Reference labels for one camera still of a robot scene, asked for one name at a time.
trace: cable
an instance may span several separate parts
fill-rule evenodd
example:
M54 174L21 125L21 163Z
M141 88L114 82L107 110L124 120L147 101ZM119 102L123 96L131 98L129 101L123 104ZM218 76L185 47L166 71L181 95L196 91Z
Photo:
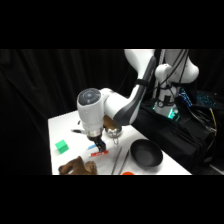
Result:
M203 117L202 115L198 115L198 114L197 114L197 116L198 116L201 120L203 120L205 123L207 123L208 126L214 126L214 124L211 123L211 120L206 119L206 118Z
M187 60L188 60L188 57L189 57L189 50L186 50L186 52L187 52L187 57L186 57L186 60L185 60L185 63L184 63L184 68L183 68L183 71L182 71L182 74L181 74L180 81L179 81L178 85L180 85L180 83L182 81L184 71L185 71L185 68L186 68L186 64L187 64Z
M179 96L181 96L183 99L185 99L185 97L183 95L179 94Z
M198 113L200 113L201 115L203 115L204 117L207 117L208 119L211 119L207 114L203 113L200 110L197 110Z
M173 100L174 100L174 102L175 102L175 96L174 96L174 94L173 94L172 88L170 88L169 90L170 90L170 92L172 93L172 95L173 95Z
M125 83L125 81L126 81L126 79L127 79L127 77L128 77L128 73L129 73L130 69L131 69L131 65L129 65L127 74L126 74L126 76L125 76L125 78L124 78L124 81L122 82L121 86L120 86L119 89L117 90L117 93L119 93L119 91L120 91L121 88L123 87L123 85L124 85L124 83Z
M215 120L215 115L214 115L213 110L211 108L210 108L210 111L211 111L211 114L212 114L212 117L213 117L213 120L214 120L215 129L216 129L215 136L217 136L218 127L217 127L217 123L216 123L216 120Z
M173 66L176 64L177 60L180 58L180 55L182 54L182 52L183 52L183 49L181 50L181 52L180 52L179 55L177 56L175 62L173 63Z
M147 109L146 107L141 106L141 109L145 110L151 116L154 116L154 118L158 119L159 122L162 122L162 123L165 123L166 125L168 125L171 128L171 130L175 131L175 135L178 135L185 142L193 145L196 149L198 149L198 150L196 150L197 156L195 157L195 160L192 162L191 168L200 162L200 160L202 159L202 154L203 154L202 153L203 152L202 144L200 144L200 142L197 140L197 138L189 131L189 129L187 128L186 125L181 125L178 122L173 122L172 120L167 119L163 116L160 116L156 113L151 113L150 108Z
M176 67L174 68L174 70L170 73L170 75L168 75L167 78L166 78L161 84L158 84L158 86L157 86L156 88L154 88L154 89L159 88L162 84L164 84L164 83L165 83L165 82L166 82L166 81L173 75L173 73L176 71L176 69L178 68L178 66L179 66L180 63L182 62L182 60L183 60L183 58L184 58L184 56L185 56L186 53L187 53L187 51L184 52L184 55L182 56L181 60L178 62L177 66L176 66Z
M202 122L191 110L190 110L190 108L189 107L187 107L187 109L189 110L189 112L192 114L192 116L195 118L195 119L197 119L206 129L207 129L207 127L206 127L206 124L204 124L204 122Z
M215 142L215 138L213 138L212 143L208 146L207 151L212 147L214 142Z

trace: black bowl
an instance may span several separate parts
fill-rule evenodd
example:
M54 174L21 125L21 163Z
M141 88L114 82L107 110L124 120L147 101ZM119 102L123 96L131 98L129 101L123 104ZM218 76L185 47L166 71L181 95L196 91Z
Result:
M149 140L137 140L131 145L131 156L142 168L159 166L163 161L163 153L158 145Z

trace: green light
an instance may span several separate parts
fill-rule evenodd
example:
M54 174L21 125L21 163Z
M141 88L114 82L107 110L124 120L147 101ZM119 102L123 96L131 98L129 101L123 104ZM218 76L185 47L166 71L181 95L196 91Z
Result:
M170 110L168 118L173 119L175 117L175 113L173 112L173 108Z
M152 108L153 110L155 110L157 103L155 103L154 107Z

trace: orange object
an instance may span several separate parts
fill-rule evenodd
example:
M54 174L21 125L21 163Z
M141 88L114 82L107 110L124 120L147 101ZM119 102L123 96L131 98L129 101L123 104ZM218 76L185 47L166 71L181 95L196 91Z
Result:
M104 116L104 127L114 130L119 127L119 125L113 121L110 117L107 115Z
M96 157L96 156L101 156L101 155L106 155L106 154L108 154L109 152L108 151L105 151L105 152L96 152L96 153L92 153L92 154L90 154L89 155L89 157L91 158L91 157Z
M134 174L131 173L131 172L125 172L125 173L123 173L122 175L123 175L123 176L134 176Z

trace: red object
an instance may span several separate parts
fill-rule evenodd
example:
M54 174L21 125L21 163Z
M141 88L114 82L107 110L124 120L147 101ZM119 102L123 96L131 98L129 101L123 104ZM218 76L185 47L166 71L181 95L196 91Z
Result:
M131 173L131 172L125 172L125 173L123 173L122 175L123 175L123 176L134 176L134 174Z
M105 151L103 153L102 152L96 152L96 153L90 154L90 157L96 157L96 156L106 155L108 153L109 153L108 151Z

